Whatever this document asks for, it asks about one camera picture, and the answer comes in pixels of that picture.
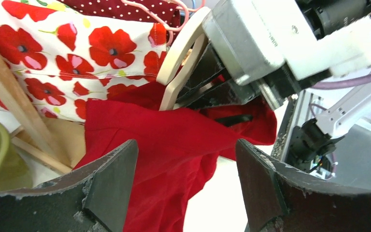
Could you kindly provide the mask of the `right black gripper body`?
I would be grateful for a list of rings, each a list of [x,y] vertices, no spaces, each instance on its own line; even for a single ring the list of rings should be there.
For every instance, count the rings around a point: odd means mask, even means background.
[[[296,80],[289,68],[283,66],[264,78],[240,86],[231,77],[209,39],[177,102],[192,109],[204,109],[223,105],[244,105],[258,96],[263,96],[271,106],[279,107],[283,98],[329,77],[331,76],[327,72],[322,72]]]

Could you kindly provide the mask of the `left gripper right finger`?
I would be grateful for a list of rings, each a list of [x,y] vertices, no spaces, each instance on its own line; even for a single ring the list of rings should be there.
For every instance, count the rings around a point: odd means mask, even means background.
[[[371,191],[309,175],[244,139],[235,146],[252,232],[371,232]]]

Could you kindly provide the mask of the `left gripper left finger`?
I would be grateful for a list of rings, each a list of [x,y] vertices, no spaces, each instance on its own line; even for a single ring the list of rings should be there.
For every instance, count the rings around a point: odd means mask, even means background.
[[[128,140],[35,188],[0,192],[0,232],[121,232],[137,158]]]

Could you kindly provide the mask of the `cream plastic hanger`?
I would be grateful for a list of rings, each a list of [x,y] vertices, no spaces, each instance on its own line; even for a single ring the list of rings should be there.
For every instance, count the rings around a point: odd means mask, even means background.
[[[165,86],[159,109],[174,109],[180,90],[187,83],[209,39],[204,33],[202,23],[211,9],[202,7],[184,25],[172,43],[157,74],[156,81]]]

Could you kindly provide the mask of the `red skirt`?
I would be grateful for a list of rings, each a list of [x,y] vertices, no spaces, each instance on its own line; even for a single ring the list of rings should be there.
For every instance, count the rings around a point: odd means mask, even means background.
[[[106,100],[89,99],[81,167],[129,139],[139,154],[124,225],[126,232],[181,232],[187,203],[213,176],[217,158],[235,159],[235,144],[272,145],[277,119],[261,99],[204,110],[160,111],[165,87],[112,86]]]

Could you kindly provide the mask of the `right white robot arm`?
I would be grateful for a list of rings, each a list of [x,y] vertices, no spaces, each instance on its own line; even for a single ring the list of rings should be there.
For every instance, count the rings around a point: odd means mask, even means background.
[[[205,109],[307,88],[350,91],[293,129],[288,163],[335,150],[371,112],[371,0],[222,0],[202,20],[207,47],[176,102]]]

